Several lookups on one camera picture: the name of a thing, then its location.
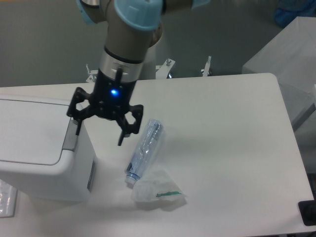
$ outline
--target plastic bottle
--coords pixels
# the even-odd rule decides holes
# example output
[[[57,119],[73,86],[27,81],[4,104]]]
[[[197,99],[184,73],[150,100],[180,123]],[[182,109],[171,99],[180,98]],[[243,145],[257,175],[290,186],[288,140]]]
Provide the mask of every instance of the plastic bottle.
[[[162,131],[163,126],[158,120],[150,119],[148,121],[131,161],[125,170],[126,183],[134,185],[143,176],[148,164],[153,161],[154,150],[157,147]]]

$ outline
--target white table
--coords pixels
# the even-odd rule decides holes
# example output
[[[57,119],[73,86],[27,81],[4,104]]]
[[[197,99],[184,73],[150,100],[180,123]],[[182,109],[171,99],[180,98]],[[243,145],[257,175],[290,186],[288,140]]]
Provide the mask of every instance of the white table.
[[[0,93],[71,99],[81,86],[0,88]],[[165,126],[158,154],[186,203],[130,199],[124,169],[139,139],[117,146],[115,121],[85,124],[99,158],[87,203],[19,194],[14,218],[0,219],[10,237],[241,237],[309,232],[297,203],[313,198],[277,79],[271,74],[137,82],[131,104]]]

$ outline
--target black object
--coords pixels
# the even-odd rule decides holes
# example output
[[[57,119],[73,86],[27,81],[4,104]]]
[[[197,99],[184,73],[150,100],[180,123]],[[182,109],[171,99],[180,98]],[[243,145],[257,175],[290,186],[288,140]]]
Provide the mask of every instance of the black object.
[[[112,80],[99,69],[91,94],[88,94],[81,87],[76,88],[67,116],[73,117],[78,122],[77,135],[79,135],[82,121],[94,115],[108,120],[115,120],[118,123],[122,129],[118,141],[119,146],[122,144],[124,137],[129,137],[131,133],[137,134],[139,132],[144,106],[131,106],[129,104],[136,81],[121,82],[122,75],[122,68],[118,68],[115,80]],[[76,105],[84,100],[88,100],[89,105],[82,110],[77,110]],[[125,114],[128,112],[131,112],[135,118],[134,124],[128,123],[125,117]]]
[[[316,225],[316,201],[300,201],[298,203],[300,208],[301,216],[306,226]]]

